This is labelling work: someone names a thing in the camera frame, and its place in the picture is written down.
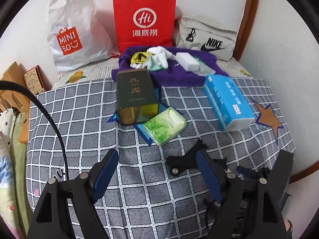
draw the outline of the dark green box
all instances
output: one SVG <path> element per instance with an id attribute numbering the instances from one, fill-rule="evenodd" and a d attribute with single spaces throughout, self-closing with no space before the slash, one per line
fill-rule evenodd
<path id="1" fill-rule="evenodd" d="M 158 113 L 158 100 L 147 69 L 117 73 L 116 112 L 123 125 L 144 123 Z"/>

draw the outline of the green packet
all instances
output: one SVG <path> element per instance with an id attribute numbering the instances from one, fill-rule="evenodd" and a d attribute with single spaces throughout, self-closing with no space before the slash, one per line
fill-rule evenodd
<path id="1" fill-rule="evenodd" d="M 144 123 L 145 129 L 155 144 L 164 145 L 186 127 L 186 119 L 174 108 L 169 107 Z"/>

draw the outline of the star pattern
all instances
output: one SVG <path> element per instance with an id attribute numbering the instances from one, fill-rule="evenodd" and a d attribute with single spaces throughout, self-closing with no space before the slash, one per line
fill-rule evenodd
<path id="1" fill-rule="evenodd" d="M 256 124 L 272 128 L 272 131 L 274 132 L 274 136 L 276 139 L 276 143 L 278 145 L 278 129 L 284 128 L 284 127 L 279 122 L 278 118 L 275 116 L 270 104 L 268 104 L 264 108 L 262 105 L 260 105 L 256 101 L 254 101 L 254 100 L 252 100 L 252 101 L 260 112 L 260 114 L 256 120 Z"/>

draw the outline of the haidilao logo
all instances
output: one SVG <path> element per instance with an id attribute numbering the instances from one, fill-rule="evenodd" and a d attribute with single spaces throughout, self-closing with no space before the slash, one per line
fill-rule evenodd
<path id="1" fill-rule="evenodd" d="M 156 13 L 150 8 L 140 8 L 134 13 L 133 21 L 140 28 L 149 28 L 156 22 Z"/>

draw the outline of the hi logo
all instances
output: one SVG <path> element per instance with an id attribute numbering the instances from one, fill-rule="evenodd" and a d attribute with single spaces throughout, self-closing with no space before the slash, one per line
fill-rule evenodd
<path id="1" fill-rule="evenodd" d="M 222 44 L 223 44 L 223 42 L 220 40 L 217 40 L 214 38 L 208 38 L 207 42 L 204 45 L 202 45 L 200 50 L 210 52 L 210 51 L 215 51 L 215 50 L 219 50 L 219 49 L 224 49 L 224 48 L 221 48 Z"/>
<path id="2" fill-rule="evenodd" d="M 62 28 L 56 36 L 59 46 L 62 49 L 63 55 L 71 54 L 82 48 L 77 30 L 75 27 L 68 29 Z"/>
<path id="3" fill-rule="evenodd" d="M 140 8 L 133 15 L 133 22 L 140 28 L 149 28 L 156 22 L 156 13 L 150 8 Z"/>

